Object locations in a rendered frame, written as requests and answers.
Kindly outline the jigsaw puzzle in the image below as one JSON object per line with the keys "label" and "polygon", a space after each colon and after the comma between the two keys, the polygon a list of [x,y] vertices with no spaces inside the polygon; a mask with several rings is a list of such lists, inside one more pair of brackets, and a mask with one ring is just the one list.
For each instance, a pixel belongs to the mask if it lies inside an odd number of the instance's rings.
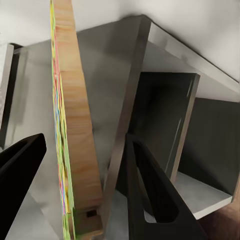
{"label": "jigsaw puzzle", "polygon": [[50,0],[53,104],[64,240],[103,234],[104,204],[72,0]]}

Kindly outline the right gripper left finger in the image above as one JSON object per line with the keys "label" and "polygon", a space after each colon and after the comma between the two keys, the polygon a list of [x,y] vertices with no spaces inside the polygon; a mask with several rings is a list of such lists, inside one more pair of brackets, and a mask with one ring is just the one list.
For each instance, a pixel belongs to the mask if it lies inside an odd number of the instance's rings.
{"label": "right gripper left finger", "polygon": [[46,152],[43,133],[0,152],[0,240],[6,239]]}

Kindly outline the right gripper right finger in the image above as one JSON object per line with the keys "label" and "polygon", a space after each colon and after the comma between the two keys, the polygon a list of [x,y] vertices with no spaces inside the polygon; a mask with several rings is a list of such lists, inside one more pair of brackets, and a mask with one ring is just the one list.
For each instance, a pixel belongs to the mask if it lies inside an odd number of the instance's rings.
{"label": "right gripper right finger", "polygon": [[[129,240],[210,240],[145,142],[125,134]],[[145,220],[137,167],[156,223]]]}

